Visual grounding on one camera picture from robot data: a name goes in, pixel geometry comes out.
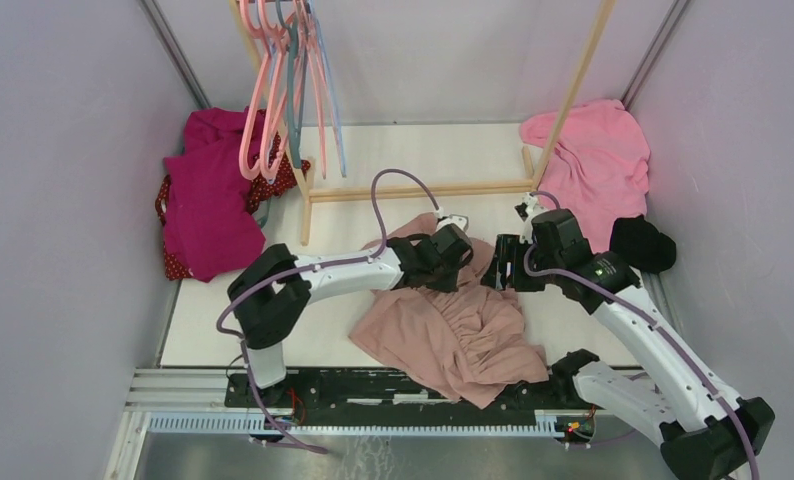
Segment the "dusty pink skirt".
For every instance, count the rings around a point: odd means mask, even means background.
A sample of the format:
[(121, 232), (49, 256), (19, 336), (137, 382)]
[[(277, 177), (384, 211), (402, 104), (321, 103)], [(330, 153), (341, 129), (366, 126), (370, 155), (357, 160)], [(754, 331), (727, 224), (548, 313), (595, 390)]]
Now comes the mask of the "dusty pink skirt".
[(448, 400), (484, 409), (505, 387), (544, 382), (549, 372), (543, 347), (525, 336), (517, 294), (480, 283), (493, 246), (478, 238), (472, 246), (474, 257), (460, 270), (456, 292), (377, 290), (349, 339)]

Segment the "pink plastic hanger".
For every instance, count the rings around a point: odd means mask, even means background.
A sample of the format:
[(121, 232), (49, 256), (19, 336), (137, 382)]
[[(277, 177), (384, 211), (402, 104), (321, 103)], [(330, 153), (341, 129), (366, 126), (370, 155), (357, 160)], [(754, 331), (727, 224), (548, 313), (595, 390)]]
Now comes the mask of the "pink plastic hanger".
[(256, 71), (256, 81), (247, 109), (242, 140), (239, 147), (239, 169), (241, 175), (247, 180), (254, 180), (257, 177), (262, 177), (269, 183), (272, 183), (277, 175), (278, 166), (273, 167), (270, 161), (270, 152), (275, 132), (269, 126), (269, 113), (267, 113), (264, 118), (260, 136), (263, 145), (260, 147), (260, 152), (258, 153), (256, 161), (251, 162), (252, 156), (250, 147), (253, 143), (259, 105), (265, 97), (264, 88), (269, 79), (269, 73), (272, 67), (272, 52), (264, 29), (252, 23), (249, 5), (249, 1), (238, 1), (237, 7), (238, 18), (241, 22), (244, 36), (245, 49)]

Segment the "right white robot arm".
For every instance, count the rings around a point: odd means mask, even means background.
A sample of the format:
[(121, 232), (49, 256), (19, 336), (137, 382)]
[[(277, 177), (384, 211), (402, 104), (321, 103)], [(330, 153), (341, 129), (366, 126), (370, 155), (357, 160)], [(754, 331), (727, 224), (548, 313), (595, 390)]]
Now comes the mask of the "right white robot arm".
[(522, 203), (520, 234), (501, 234), (483, 277), (500, 291), (549, 285), (614, 334), (654, 383), (648, 389), (579, 350), (556, 363), (553, 400), (601, 407), (655, 444), (678, 479), (729, 479), (758, 456), (775, 420), (760, 397), (745, 398), (710, 369), (664, 319), (634, 270), (617, 254), (595, 253), (568, 209)]

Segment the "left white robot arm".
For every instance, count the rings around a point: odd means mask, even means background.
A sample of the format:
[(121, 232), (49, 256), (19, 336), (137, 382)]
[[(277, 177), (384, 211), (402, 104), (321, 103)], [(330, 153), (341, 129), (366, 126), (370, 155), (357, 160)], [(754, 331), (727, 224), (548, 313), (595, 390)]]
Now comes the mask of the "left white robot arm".
[(430, 235), (333, 256), (294, 255), (283, 243), (267, 248), (227, 289), (225, 312), (240, 325), (253, 398), (267, 407), (285, 399), (282, 343), (308, 305), (365, 290), (456, 291), (459, 271), (473, 258), (467, 227), (466, 217), (447, 215)]

